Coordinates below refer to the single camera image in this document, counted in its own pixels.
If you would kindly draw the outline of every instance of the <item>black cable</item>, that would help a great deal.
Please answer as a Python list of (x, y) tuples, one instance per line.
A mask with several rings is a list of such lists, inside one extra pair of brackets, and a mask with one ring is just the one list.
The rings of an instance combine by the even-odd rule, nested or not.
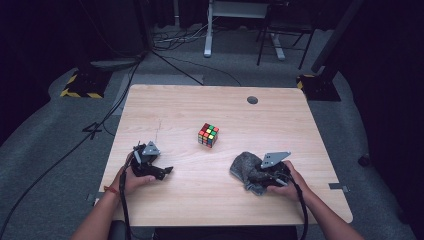
[[(188, 35), (193, 35), (193, 34), (195, 34), (195, 33), (197, 33), (197, 32), (200, 32), (200, 30), (202, 30), (203, 29), (203, 27), (202, 28), (199, 28), (199, 29), (196, 29), (196, 30), (186, 30), (186, 34), (185, 34), (185, 36), (188, 36)], [(177, 33), (177, 34), (175, 34), (174, 35), (174, 37), (169, 37), (169, 34), (170, 33)], [(172, 39), (172, 38), (175, 38), (177, 35), (178, 35), (178, 33), (180, 33), (181, 32), (181, 30), (175, 30), (175, 31), (166, 31), (166, 32), (154, 32), (153, 33), (153, 35), (160, 35), (161, 37), (159, 37), (159, 40), (169, 40), (169, 39)]]
[(100, 32), (99, 28), (97, 27), (96, 23), (94, 22), (93, 18), (90, 16), (90, 13), (88, 12), (87, 8), (85, 8), (84, 4), (82, 3), (81, 0), (78, 0), (79, 4), (81, 5), (82, 9), (85, 12), (85, 15), (87, 15), (88, 19), (91, 22), (91, 25), (94, 27), (94, 29), (96, 30), (97, 35), (100, 37), (100, 39), (103, 41), (104, 44), (106, 44), (106, 46), (114, 53), (116, 53), (117, 55), (121, 56), (121, 57), (137, 57), (137, 56), (129, 56), (129, 55), (125, 55), (122, 54), (118, 51), (116, 51), (112, 46), (110, 46), (110, 44), (106, 41), (106, 39), (103, 37), (102, 33)]
[(195, 42), (195, 41), (197, 41), (197, 40), (199, 40), (199, 38), (203, 38), (204, 36), (199, 36), (199, 37), (196, 37), (196, 38), (194, 38), (194, 40), (187, 40), (187, 39), (183, 39), (183, 41), (182, 42), (179, 42), (180, 41), (180, 39), (181, 38), (178, 38), (178, 39), (176, 39), (176, 40), (174, 40), (174, 41), (170, 41), (170, 44), (169, 44), (169, 46), (168, 47), (158, 47), (158, 46), (154, 46), (153, 48), (154, 48), (154, 50), (156, 50), (156, 51), (169, 51), (169, 50), (175, 50), (175, 49), (177, 49), (177, 48), (179, 48), (180, 46), (182, 46), (183, 44), (185, 44), (185, 43), (192, 43), (192, 42)]
[(187, 30), (186, 30), (186, 33), (183, 35), (183, 36), (178, 36), (178, 34), (181, 32), (181, 30), (180, 31), (178, 31), (173, 37), (171, 37), (171, 39), (172, 40), (170, 40), (169, 42), (168, 42), (168, 47), (159, 47), (159, 46), (156, 46), (156, 42), (154, 42), (154, 45), (153, 45), (153, 49), (155, 49), (155, 50), (159, 50), (159, 51), (165, 51), (165, 50), (170, 50), (170, 48), (174, 45), (174, 44), (176, 44), (178, 41), (179, 41), (179, 39), (181, 39), (181, 37), (185, 37), (186, 35), (187, 35)]
[(303, 223), (303, 233), (302, 233), (302, 236), (300, 237), (300, 239), (304, 240), (306, 238), (306, 234), (308, 233), (308, 226), (309, 226), (308, 210), (306, 209), (305, 199), (303, 198), (302, 189), (300, 189), (299, 184), (297, 184), (294, 181), (292, 176), (290, 176), (289, 179), (293, 183), (294, 187), (296, 188), (297, 197), (299, 198), (300, 205), (302, 206), (304, 223)]
[[(170, 39), (169, 41), (161, 40), (162, 42), (170, 42), (170, 44), (167, 48), (156, 46), (156, 44), (158, 43), (158, 41), (157, 41), (157, 42), (155, 42), (155, 47), (156, 47), (156, 49), (161, 49), (161, 50), (175, 50), (184, 43), (192, 43), (192, 42), (199, 40), (200, 38), (206, 37), (206, 35), (200, 35), (198, 37), (194, 37), (195, 34), (193, 34), (192, 36), (189, 36), (189, 37), (187, 37), (187, 35), (181, 36), (181, 37), (178, 37), (178, 38), (175, 38), (175, 39)], [(171, 48), (173, 45), (175, 45), (178, 42), (180, 42), (180, 44), (178, 46)]]
[(131, 240), (131, 227), (130, 227), (130, 219), (128, 216), (128, 207), (127, 201), (125, 199), (125, 181), (127, 178), (127, 166), (124, 167), (121, 176), (119, 176), (119, 195), (121, 197), (122, 209), (124, 210), (124, 218), (125, 218), (125, 238), (127, 240)]
[(1, 228), (0, 231), (0, 239), (2, 239), (3, 234), (6, 230), (6, 226), (9, 223), (10, 218), (12, 217), (12, 214), (15, 212), (16, 208), (18, 207), (18, 205), (21, 203), (21, 201), (24, 199), (24, 197), (28, 194), (29, 191), (31, 191), (31, 189), (38, 183), (41, 181), (41, 179), (43, 179), (53, 168), (55, 168), (59, 163), (61, 163), (63, 160), (65, 160), (71, 153), (73, 153), (79, 146), (81, 146), (81, 144), (83, 142), (85, 142), (85, 140), (87, 140), (91, 134), (93, 134), (111, 115), (113, 112), (116, 111), (116, 109), (118, 108), (118, 106), (121, 104), (121, 102), (124, 99), (124, 96), (127, 94), (129, 87), (131, 86), (131, 82), (132, 82), (132, 78), (134, 77), (134, 73), (137, 70), (138, 66), (140, 65), (141, 61), (143, 58), (140, 59), (140, 61), (137, 63), (137, 66), (134, 68), (134, 71), (132, 72), (131, 78), (128, 81), (128, 85), (124, 91), (124, 93), (122, 94), (120, 100), (115, 104), (115, 106), (112, 107), (111, 110), (109, 110), (109, 112), (106, 114), (106, 116), (103, 118), (103, 120), (95, 125), (94, 129), (89, 132), (79, 143), (77, 143), (69, 152), (67, 152), (62, 158), (60, 158), (56, 163), (54, 163), (50, 168), (48, 168), (43, 174), (41, 174), (25, 191), (24, 193), (19, 197), (19, 199), (16, 201), (16, 203), (13, 205), (12, 209), (9, 211), (8, 216), (6, 217), (6, 220), (3, 223), (3, 226)]
[(218, 72), (221, 72), (221, 73), (224, 73), (224, 74), (227, 74), (228, 76), (230, 76), (232, 79), (234, 79), (234, 81), (236, 81), (237, 83), (238, 83), (238, 85), (241, 87), (241, 83), (233, 76), (233, 75), (231, 75), (231, 74), (229, 74), (229, 73), (227, 73), (227, 72), (225, 72), (225, 71), (222, 71), (222, 70), (219, 70), (219, 69), (216, 69), (216, 68), (213, 68), (213, 67), (209, 67), (209, 66), (205, 66), (205, 65), (202, 65), (202, 64), (198, 64), (198, 63), (194, 63), (194, 62), (190, 62), (190, 61), (186, 61), (186, 60), (181, 60), (181, 59), (178, 59), (178, 58), (174, 58), (174, 57), (166, 57), (166, 56), (162, 56), (163, 58), (170, 58), (170, 59), (174, 59), (174, 60), (176, 60), (176, 61), (180, 61), (180, 62), (186, 62), (186, 63), (190, 63), (190, 64), (193, 64), (193, 65), (196, 65), (196, 66), (200, 66), (200, 67), (205, 67), (205, 68), (209, 68), (209, 69), (212, 69), (212, 70), (215, 70), (215, 71), (218, 71)]
[(132, 62), (122, 63), (122, 64), (119, 64), (119, 65), (101, 66), (101, 65), (95, 65), (95, 62), (94, 62), (94, 64), (91, 63), (91, 65), (93, 65), (97, 69), (100, 69), (100, 71), (103, 71), (103, 72), (115, 72), (115, 71), (120, 71), (120, 70), (124, 70), (124, 69), (127, 69), (127, 68), (134, 67), (138, 63), (139, 58), (140, 57), (135, 57), (135, 58), (133, 58)]
[(198, 84), (200, 84), (201, 86), (204, 86), (203, 83), (199, 82), (197, 79), (195, 79), (194, 77), (190, 76), (188, 73), (184, 72), (183, 70), (179, 69), (178, 67), (176, 67), (174, 64), (170, 63), (168, 60), (166, 60), (164, 57), (162, 57), (161, 55), (157, 54), (156, 52), (154, 52), (152, 50), (152, 53), (154, 55), (156, 55), (157, 57), (159, 57), (160, 59), (162, 59), (164, 62), (168, 63), (170, 66), (172, 66), (173, 68), (175, 68), (177, 71), (183, 73), (184, 75), (186, 75), (187, 77), (193, 79), (194, 81), (196, 81)]
[(103, 123), (102, 125), (103, 125), (103, 129), (104, 129), (107, 133), (109, 133), (109, 135), (112, 135), (112, 136), (114, 136), (114, 137), (115, 137), (115, 134), (113, 134), (113, 133), (111, 133), (111, 132), (109, 132), (109, 131), (107, 130), (105, 123)]

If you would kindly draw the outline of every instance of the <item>human hand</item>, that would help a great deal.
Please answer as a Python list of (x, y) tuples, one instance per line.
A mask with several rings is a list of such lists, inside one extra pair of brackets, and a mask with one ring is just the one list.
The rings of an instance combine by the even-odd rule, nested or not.
[[(292, 175), (294, 181), (299, 185), (300, 189), (302, 189), (303, 196), (305, 197), (305, 195), (309, 195), (309, 193), (312, 191), (306, 184), (302, 175), (300, 175), (300, 173), (294, 169), (293, 164), (290, 161), (284, 161), (284, 164), (286, 164), (286, 166), (290, 169), (290, 174)], [(268, 186), (267, 190), (283, 195), (293, 201), (299, 201), (296, 188), (292, 182), (289, 182), (289, 184), (284, 187)]]
[[(132, 153), (128, 154), (127, 161), (132, 156)], [(122, 172), (124, 171), (124, 167), (122, 167), (118, 173), (115, 176), (115, 179), (113, 180), (112, 184), (110, 185), (117, 191), (119, 191), (119, 179), (121, 177)], [(131, 194), (135, 192), (137, 188), (140, 186), (143, 186), (149, 182), (152, 182), (156, 180), (154, 176), (147, 175), (143, 177), (137, 177), (134, 172), (132, 171), (132, 168), (129, 167), (126, 169), (126, 179), (125, 179), (125, 194)]]

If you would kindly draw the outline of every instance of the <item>yellow black hazard tape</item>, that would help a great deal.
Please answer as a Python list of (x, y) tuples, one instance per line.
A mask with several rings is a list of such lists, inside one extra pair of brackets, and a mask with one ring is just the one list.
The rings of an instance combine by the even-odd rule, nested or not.
[(79, 75), (79, 71), (75, 71), (60, 96), (104, 98), (111, 75), (112, 72), (97, 72), (96, 76), (87, 78)]

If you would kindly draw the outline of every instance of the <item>wooden table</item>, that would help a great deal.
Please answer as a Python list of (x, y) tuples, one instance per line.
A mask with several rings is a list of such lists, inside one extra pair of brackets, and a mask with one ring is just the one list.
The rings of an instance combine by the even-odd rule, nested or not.
[[(249, 96), (259, 102), (248, 103)], [(204, 123), (220, 129), (213, 148), (198, 143)], [(243, 151), (262, 159), (286, 150), (311, 189), (352, 221), (343, 191), (329, 188), (338, 179), (298, 89), (133, 85), (99, 191), (139, 141), (161, 150), (155, 166), (174, 169), (127, 197), (132, 226), (302, 224), (300, 204), (272, 193), (256, 196), (229, 171)], [(121, 208), (115, 219), (123, 219)]]

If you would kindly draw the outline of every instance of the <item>glove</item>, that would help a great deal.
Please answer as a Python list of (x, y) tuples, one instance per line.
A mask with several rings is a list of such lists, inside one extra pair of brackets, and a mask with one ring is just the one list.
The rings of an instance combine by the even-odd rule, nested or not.
[(230, 172), (244, 183), (246, 190), (252, 191), (258, 196), (266, 193), (259, 183), (253, 183), (253, 180), (266, 179), (266, 173), (257, 170), (256, 166), (260, 165), (262, 160), (250, 152), (243, 152), (234, 159), (230, 167)]

